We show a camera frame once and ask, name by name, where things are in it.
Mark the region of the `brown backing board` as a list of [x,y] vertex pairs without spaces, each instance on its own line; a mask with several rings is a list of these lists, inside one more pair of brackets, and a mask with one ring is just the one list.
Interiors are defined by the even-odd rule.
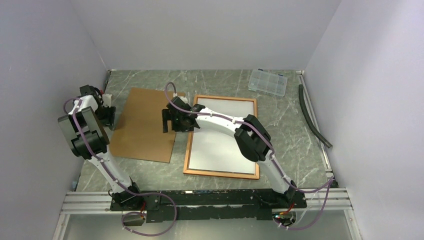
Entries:
[[169,163],[176,133],[163,132],[162,110],[167,104],[164,91],[133,87],[113,131],[110,153],[114,157]]

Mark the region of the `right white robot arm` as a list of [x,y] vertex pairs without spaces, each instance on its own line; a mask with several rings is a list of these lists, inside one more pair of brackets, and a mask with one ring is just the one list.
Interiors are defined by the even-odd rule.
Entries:
[[296,193],[294,182],[278,163],[271,136],[256,116],[236,117],[213,111],[201,104],[191,106],[175,95],[162,109],[161,117],[164,133],[169,129],[174,132],[210,129],[234,138],[241,155],[258,164],[270,181],[277,205],[286,208],[293,203]]

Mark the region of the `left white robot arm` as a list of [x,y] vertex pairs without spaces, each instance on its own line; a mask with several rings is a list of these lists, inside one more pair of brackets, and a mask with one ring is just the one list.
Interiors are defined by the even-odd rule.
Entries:
[[110,140],[105,128],[113,128],[116,108],[111,100],[92,85],[79,89],[80,95],[70,99],[72,109],[58,118],[64,138],[76,157],[93,164],[111,186],[115,203],[124,203],[130,210],[143,204],[143,195],[131,177],[117,164],[110,153]]

